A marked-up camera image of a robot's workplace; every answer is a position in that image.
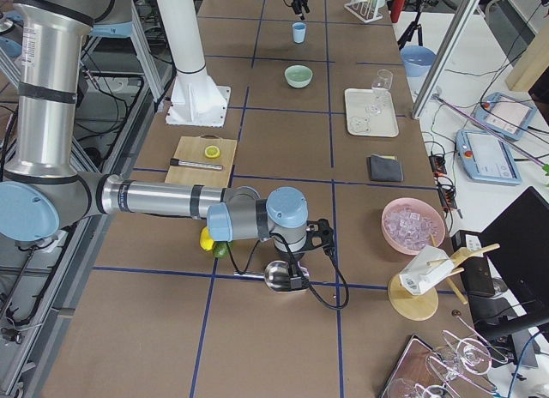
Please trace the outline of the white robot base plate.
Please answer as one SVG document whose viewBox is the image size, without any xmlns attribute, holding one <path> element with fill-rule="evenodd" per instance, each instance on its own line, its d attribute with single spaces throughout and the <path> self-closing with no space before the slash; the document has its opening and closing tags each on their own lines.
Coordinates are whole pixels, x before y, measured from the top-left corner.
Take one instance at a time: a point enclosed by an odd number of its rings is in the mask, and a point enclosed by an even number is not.
<svg viewBox="0 0 549 398">
<path fill-rule="evenodd" d="M 209 76 L 193 0 L 157 0 L 176 69 L 172 105 L 166 122 L 221 127 L 230 98 L 229 87 Z"/>
</svg>

